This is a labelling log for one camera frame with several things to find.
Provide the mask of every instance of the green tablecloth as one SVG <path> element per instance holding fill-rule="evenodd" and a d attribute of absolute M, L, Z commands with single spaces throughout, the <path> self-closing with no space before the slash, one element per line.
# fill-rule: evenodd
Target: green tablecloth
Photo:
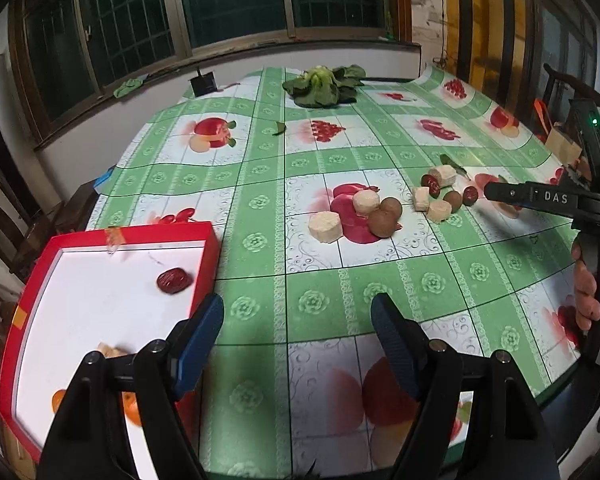
<path fill-rule="evenodd" d="M 215 225 L 226 314 L 200 391 L 197 448 L 213 472 L 282 478 L 317 460 L 332 476 L 391 462 L 413 410 L 379 406 L 378 384 L 391 380 L 369 317 L 380 291 L 458 351 L 507 349 L 536 395 L 578 355 L 557 315 L 573 305 L 576 233 L 565 219 L 481 198 L 434 224 L 411 203 L 442 153 L 478 183 L 549 182 L 559 163 L 545 147 L 522 125 L 494 127 L 497 105 L 465 84 L 465 97 L 452 94 L 453 76 L 435 68 L 406 84 L 368 82 L 356 104 L 328 110 L 286 97 L 282 82 L 297 73 L 267 68 L 203 98 L 187 90 L 129 144 L 89 224 L 194 208 L 194 220 Z M 197 127 L 207 118 L 235 121 L 234 147 L 190 149 L 209 133 Z M 328 124 L 337 133 L 325 142 Z M 329 208 L 340 184 L 398 198 L 402 229 L 368 245 L 319 244 L 308 218 Z M 468 184 L 458 176 L 455 188 Z M 466 436 L 470 399 L 462 394 L 452 444 Z"/>

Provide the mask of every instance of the finger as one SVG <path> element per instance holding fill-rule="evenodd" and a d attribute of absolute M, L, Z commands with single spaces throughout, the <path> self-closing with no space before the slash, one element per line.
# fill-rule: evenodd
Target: finger
<path fill-rule="evenodd" d="M 587 319 L 579 312 L 576 312 L 576 324 L 580 327 L 580 330 L 583 330 L 584 332 L 591 328 L 591 320 Z"/>
<path fill-rule="evenodd" d="M 598 286 L 596 285 L 596 279 L 587 270 L 587 266 L 582 260 L 576 262 L 576 269 L 573 273 L 573 286 L 576 290 L 584 292 L 593 296 L 596 293 Z"/>
<path fill-rule="evenodd" d="M 580 244 L 577 240 L 574 240 L 573 245 L 571 246 L 571 257 L 574 260 L 579 260 L 580 256 L 582 256 L 582 251 L 580 250 Z"/>
<path fill-rule="evenodd" d="M 576 310 L 587 319 L 600 319 L 600 303 L 592 296 L 576 292 Z"/>

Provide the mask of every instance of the orange strap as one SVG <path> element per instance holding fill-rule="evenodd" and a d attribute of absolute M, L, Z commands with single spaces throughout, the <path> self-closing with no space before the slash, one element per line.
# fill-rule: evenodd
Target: orange strap
<path fill-rule="evenodd" d="M 551 132 L 551 128 L 548 128 L 546 126 L 546 123 L 544 122 L 544 116 L 546 115 L 546 118 L 549 121 L 549 126 L 551 126 L 551 117 L 549 117 L 549 110 L 547 110 L 546 104 L 544 104 L 544 101 L 541 101 L 540 99 L 534 99 L 534 108 L 536 109 L 536 113 L 538 114 L 538 119 L 540 119 L 540 124 L 542 125 L 542 129 L 544 130 L 544 132 L 546 133 L 546 136 L 548 137 L 549 133 Z"/>

